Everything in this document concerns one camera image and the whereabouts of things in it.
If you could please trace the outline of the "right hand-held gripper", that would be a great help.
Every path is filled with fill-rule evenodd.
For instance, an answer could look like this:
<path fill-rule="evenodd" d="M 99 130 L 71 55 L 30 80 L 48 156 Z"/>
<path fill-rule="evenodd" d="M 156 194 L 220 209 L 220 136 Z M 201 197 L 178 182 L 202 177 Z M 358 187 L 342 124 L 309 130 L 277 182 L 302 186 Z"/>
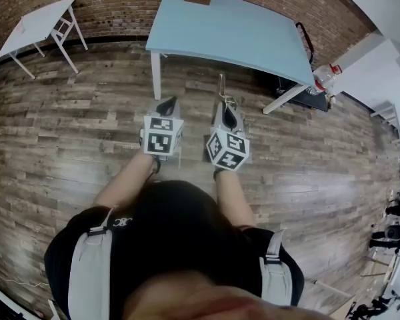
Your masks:
<path fill-rule="evenodd" d="M 224 101 L 216 108 L 206 150 L 215 167 L 230 171 L 237 171 L 249 158 L 250 142 L 241 115 Z"/>

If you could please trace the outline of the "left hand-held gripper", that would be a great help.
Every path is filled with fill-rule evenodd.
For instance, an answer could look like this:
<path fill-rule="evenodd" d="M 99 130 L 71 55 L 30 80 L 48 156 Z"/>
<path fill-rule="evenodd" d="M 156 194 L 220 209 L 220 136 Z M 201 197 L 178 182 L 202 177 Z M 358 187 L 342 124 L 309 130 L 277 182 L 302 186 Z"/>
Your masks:
<path fill-rule="evenodd" d="M 178 98 L 155 101 L 143 118 L 140 132 L 143 152 L 163 161 L 174 154 L 181 155 L 183 126 Z"/>

